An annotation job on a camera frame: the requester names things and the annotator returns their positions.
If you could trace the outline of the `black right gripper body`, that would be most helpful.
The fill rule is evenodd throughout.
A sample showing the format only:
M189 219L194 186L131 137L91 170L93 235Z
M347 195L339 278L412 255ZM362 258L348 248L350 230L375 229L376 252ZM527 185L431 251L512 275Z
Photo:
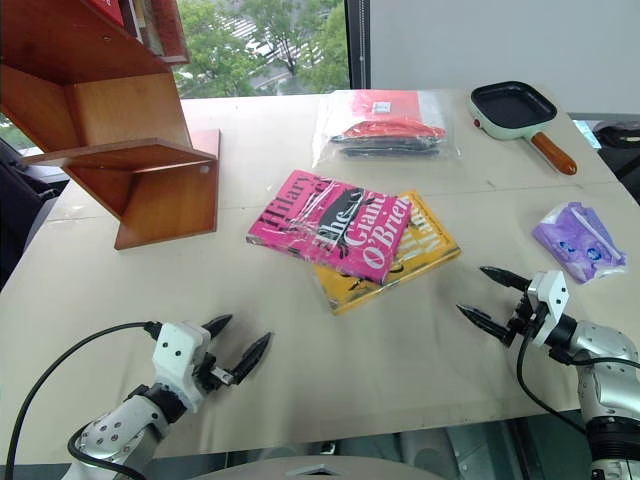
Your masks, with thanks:
M507 322L507 334L503 339L503 344L511 346L517 335L523 337L531 330L538 328L539 322L534 320L535 309L526 293L523 293L514 311Z

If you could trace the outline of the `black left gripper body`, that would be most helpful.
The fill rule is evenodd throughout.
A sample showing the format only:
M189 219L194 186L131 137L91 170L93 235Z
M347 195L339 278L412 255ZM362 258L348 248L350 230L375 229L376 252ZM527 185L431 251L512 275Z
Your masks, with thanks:
M195 370L195 382L203 394L208 395L222 386L234 385L235 378L230 371L217 365L217 358L213 354L206 353Z

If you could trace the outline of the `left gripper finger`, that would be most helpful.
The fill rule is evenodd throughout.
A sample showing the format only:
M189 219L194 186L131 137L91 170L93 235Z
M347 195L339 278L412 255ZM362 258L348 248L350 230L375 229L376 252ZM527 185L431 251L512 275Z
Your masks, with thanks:
M243 354L238 364L231 370L232 383L239 385L258 365L264 355L273 333L268 332L256 340Z
M221 333L221 331L226 327L226 325L231 321L232 318L232 314L223 314L203 324L202 328L206 330L211 337L216 337Z

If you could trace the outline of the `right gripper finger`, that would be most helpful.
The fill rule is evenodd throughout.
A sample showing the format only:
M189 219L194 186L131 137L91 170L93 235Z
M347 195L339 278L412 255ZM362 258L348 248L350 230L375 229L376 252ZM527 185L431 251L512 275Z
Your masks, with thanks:
M509 330L494 322L488 314L468 305L457 304L456 308L467 320L480 330L495 337L500 342L509 342Z
M520 292L526 292L530 284L529 279L502 268L480 266L479 269L494 282L507 288L514 288Z

